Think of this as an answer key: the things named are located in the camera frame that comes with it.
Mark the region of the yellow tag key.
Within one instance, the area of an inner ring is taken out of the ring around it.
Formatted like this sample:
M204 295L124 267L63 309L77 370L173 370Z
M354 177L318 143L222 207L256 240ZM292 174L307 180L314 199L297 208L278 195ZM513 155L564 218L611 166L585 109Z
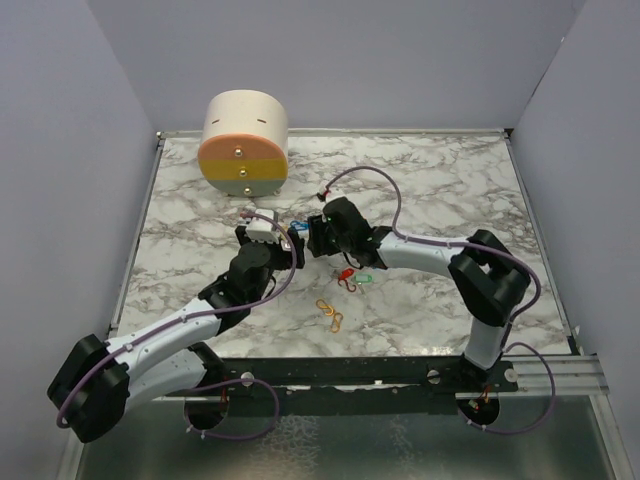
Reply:
M292 250L292 237L291 237L291 234L290 234L289 230L285 226L281 227L279 237L280 237L281 248L284 251L291 251Z

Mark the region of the blue carabiner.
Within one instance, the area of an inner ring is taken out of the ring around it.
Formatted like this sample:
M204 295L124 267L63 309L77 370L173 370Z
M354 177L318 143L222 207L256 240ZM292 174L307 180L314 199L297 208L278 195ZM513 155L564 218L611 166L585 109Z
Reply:
M308 229L308 224L306 222L294 220L290 222L290 227L296 231L305 231Z

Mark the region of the blue tag key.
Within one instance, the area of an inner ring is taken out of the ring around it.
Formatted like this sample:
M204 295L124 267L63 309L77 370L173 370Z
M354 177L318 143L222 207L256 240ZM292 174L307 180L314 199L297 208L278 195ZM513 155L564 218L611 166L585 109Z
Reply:
M297 231L297 233L301 237L308 237L309 236L309 227L308 227L307 224L296 224L295 225L295 230Z

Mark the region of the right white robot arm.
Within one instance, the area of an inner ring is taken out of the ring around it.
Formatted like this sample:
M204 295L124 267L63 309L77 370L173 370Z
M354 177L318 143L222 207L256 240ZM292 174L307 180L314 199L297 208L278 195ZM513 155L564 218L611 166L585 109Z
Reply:
M326 203L308 218L308 248L316 258L345 254L361 267L411 269L451 279L472 316L470 337L459 367L461 383L481 391L496 376L514 317L530 284L538 278L487 230L468 238L402 234L397 227L372 226L345 197Z

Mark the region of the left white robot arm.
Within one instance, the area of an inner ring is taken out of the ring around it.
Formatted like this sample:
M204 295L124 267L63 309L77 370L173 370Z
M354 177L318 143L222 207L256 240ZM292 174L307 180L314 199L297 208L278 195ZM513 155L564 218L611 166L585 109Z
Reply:
M206 340L282 294L283 287L268 289L275 272L287 272L291 281L305 261L304 239L265 217L253 217L236 234L240 248L228 270L184 307L128 335L89 334L75 343L47 389L57 427L89 443L141 403L191 389L206 395L222 384Z

